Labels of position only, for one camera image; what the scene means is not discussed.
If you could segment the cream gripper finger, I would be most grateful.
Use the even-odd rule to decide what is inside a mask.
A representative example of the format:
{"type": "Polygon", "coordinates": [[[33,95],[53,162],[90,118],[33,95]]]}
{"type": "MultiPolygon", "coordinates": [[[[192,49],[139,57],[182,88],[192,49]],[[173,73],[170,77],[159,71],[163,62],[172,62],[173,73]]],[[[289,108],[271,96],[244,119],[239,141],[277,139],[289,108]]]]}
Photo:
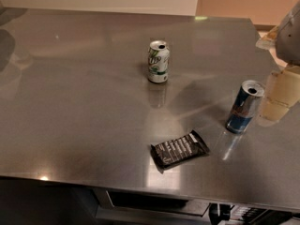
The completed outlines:
{"type": "Polygon", "coordinates": [[[300,67],[289,65],[268,77],[260,116],[277,122],[300,100],[300,67]]]}
{"type": "Polygon", "coordinates": [[[256,42],[256,46],[260,49],[271,50],[276,48],[278,37],[278,26],[273,27],[269,32],[260,37],[256,42]]]}

